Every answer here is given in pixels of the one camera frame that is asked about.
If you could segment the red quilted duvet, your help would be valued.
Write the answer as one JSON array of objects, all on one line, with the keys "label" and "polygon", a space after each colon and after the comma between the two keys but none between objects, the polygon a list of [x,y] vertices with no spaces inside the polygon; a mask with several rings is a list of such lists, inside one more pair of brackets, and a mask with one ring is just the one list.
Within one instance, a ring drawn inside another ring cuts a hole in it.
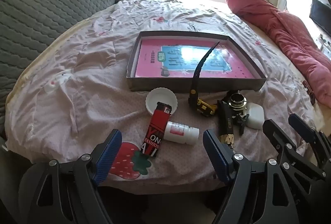
[{"label": "red quilted duvet", "polygon": [[330,107],[330,60],[305,24],[266,0],[226,0],[232,13],[264,31],[309,83],[318,102]]}]

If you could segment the white plastic jar lid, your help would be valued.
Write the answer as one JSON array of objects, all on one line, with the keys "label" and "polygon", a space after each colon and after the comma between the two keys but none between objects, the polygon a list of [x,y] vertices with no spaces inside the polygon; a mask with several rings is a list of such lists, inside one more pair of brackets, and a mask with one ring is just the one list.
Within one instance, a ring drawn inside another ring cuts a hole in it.
[{"label": "white plastic jar lid", "polygon": [[176,112],[178,101],[176,95],[171,90],[165,87],[159,87],[151,90],[151,92],[147,94],[145,99],[145,106],[151,116],[153,115],[154,110],[157,108],[157,104],[159,102],[171,106],[171,115]]}]

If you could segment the shallow grey cardboard box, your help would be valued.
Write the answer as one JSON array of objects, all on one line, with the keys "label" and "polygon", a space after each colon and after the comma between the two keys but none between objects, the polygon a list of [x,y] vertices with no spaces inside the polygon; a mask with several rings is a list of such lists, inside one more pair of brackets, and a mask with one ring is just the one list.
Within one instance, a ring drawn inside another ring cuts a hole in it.
[{"label": "shallow grey cardboard box", "polygon": [[194,77],[198,93],[262,88],[265,75],[244,50],[226,35],[190,31],[142,31],[127,64],[131,91],[165,87],[188,93]]}]

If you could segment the black and gold lipstick box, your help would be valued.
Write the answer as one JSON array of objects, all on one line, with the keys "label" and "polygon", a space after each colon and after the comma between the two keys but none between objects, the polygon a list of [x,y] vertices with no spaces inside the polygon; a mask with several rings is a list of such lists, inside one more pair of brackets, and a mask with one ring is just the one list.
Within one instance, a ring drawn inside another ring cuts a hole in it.
[{"label": "black and gold lipstick box", "polygon": [[229,105],[222,101],[217,101],[217,116],[218,116],[218,133],[221,143],[227,144],[230,149],[233,149],[234,134],[232,124],[232,112]]}]

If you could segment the black flat television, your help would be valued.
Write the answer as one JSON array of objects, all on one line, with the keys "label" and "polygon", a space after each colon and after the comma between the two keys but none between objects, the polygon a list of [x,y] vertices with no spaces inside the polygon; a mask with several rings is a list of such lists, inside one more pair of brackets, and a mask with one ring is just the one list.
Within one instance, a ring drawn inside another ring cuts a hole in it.
[{"label": "black flat television", "polygon": [[319,0],[312,0],[310,19],[324,30],[329,36],[331,34],[331,8]]}]

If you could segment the pink patterned bed sheet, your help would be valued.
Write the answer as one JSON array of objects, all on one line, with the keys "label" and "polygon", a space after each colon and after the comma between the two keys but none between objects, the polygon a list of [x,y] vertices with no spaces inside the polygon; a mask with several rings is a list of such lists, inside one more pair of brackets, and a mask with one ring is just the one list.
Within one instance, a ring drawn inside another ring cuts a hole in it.
[{"label": "pink patterned bed sheet", "polygon": [[18,79],[6,101],[9,150],[31,162],[74,161],[119,129],[124,145],[107,185],[136,194],[210,190],[219,185],[201,142],[164,141],[155,158],[139,149],[150,116],[146,94],[132,92],[126,67],[141,31],[185,30],[224,34],[237,42],[267,76],[247,91],[308,157],[309,145],[289,126],[298,114],[314,125],[314,108],[290,62],[272,50],[257,27],[221,6],[191,0],[133,0],[98,12],[55,41]]}]

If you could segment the red and black lighter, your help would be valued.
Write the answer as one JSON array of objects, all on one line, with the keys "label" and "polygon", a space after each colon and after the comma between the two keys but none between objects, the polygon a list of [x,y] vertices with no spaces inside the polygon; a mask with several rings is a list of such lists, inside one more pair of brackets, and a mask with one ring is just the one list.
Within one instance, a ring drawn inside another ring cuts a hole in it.
[{"label": "red and black lighter", "polygon": [[170,118],[172,107],[162,102],[157,102],[149,123],[140,152],[148,157],[155,157],[164,137],[165,128]]}]

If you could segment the grey quilted headboard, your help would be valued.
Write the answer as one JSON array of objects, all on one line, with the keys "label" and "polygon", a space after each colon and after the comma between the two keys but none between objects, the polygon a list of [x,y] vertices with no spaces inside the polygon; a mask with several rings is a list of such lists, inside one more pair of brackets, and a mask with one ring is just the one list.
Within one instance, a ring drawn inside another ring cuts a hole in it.
[{"label": "grey quilted headboard", "polygon": [[76,23],[115,0],[1,0],[1,125],[23,70]]}]

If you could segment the white pill bottle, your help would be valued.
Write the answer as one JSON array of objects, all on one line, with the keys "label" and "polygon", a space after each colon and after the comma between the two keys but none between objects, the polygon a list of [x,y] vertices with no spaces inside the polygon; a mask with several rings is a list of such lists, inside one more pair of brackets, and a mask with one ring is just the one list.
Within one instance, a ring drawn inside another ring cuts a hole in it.
[{"label": "white pill bottle", "polygon": [[164,131],[163,138],[170,142],[193,146],[199,139],[199,133],[200,130],[198,128],[169,121]]}]

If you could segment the white metal chair frame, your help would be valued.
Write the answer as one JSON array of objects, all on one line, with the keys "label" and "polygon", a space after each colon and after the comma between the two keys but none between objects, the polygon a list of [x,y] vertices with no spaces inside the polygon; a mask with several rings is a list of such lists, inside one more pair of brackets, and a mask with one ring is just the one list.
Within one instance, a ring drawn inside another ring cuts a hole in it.
[{"label": "white metal chair frame", "polygon": [[287,0],[268,0],[268,2],[276,6],[279,10],[287,10]]}]

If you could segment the silver metal door knob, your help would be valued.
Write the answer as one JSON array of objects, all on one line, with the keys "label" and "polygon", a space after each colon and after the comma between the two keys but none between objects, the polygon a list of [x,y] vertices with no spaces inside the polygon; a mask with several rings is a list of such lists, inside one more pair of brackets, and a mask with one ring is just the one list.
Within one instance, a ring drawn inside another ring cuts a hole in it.
[{"label": "silver metal door knob", "polygon": [[238,91],[228,91],[223,101],[231,111],[232,123],[239,128],[239,135],[243,135],[249,118],[247,99]]}]

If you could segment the white earbuds case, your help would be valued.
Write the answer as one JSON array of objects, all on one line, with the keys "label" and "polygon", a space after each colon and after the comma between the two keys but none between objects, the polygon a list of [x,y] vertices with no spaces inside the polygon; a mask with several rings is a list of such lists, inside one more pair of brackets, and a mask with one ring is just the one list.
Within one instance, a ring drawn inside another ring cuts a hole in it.
[{"label": "white earbuds case", "polygon": [[264,109],[262,106],[253,102],[247,103],[248,118],[246,126],[251,129],[262,130],[265,121]]}]

